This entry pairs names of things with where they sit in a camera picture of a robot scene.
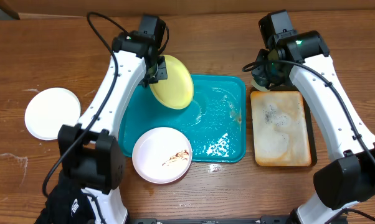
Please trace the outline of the green yellow sponge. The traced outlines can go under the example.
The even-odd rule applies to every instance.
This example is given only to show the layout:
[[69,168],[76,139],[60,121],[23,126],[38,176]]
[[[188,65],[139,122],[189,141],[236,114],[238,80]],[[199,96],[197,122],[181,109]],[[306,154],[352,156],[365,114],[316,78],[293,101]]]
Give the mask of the green yellow sponge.
[[258,91],[268,92],[269,89],[266,89],[264,86],[260,86],[255,80],[251,81],[251,85]]

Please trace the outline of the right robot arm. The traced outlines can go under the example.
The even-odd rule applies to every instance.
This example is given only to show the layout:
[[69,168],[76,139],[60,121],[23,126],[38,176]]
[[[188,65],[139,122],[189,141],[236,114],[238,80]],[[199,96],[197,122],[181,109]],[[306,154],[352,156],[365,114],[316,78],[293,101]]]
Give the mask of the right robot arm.
[[299,33],[285,10],[259,20],[265,47],[243,67],[260,91],[293,85],[313,113],[330,163],[314,174],[315,194],[289,215],[262,223],[346,223],[345,213],[375,196],[375,135],[363,124],[335,72],[330,50],[315,30]]

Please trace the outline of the yellow plate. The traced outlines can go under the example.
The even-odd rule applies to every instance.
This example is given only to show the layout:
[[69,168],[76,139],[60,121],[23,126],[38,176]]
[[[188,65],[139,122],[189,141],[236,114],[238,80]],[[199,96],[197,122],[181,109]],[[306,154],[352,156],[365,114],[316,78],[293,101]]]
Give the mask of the yellow plate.
[[194,86],[186,66],[171,55],[164,55],[167,79],[150,84],[155,98],[165,107],[181,110],[193,99]]

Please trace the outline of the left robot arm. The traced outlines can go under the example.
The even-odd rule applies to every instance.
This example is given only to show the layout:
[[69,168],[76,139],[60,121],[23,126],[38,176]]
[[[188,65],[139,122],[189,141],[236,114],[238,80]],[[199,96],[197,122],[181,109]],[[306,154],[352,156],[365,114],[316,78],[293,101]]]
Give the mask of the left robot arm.
[[128,210],[119,185],[123,153],[118,144],[122,118],[137,86],[146,88],[168,77],[163,51],[169,29],[158,16],[144,15],[138,30],[123,29],[111,44],[105,78],[93,101],[74,126],[58,133],[64,176],[74,181],[88,200],[94,223],[126,223]]

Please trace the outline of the white plate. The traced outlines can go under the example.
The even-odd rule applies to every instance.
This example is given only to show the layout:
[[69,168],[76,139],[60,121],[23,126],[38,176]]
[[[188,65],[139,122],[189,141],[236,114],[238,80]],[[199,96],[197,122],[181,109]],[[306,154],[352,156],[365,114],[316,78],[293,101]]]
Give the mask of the white plate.
[[74,126],[81,114],[77,96],[65,88],[49,88],[29,102],[24,116],[27,130],[37,139],[57,139],[63,125]]
[[135,143],[132,153],[135,171],[154,184],[169,184],[180,179],[192,162],[192,147],[180,131],[154,128]]

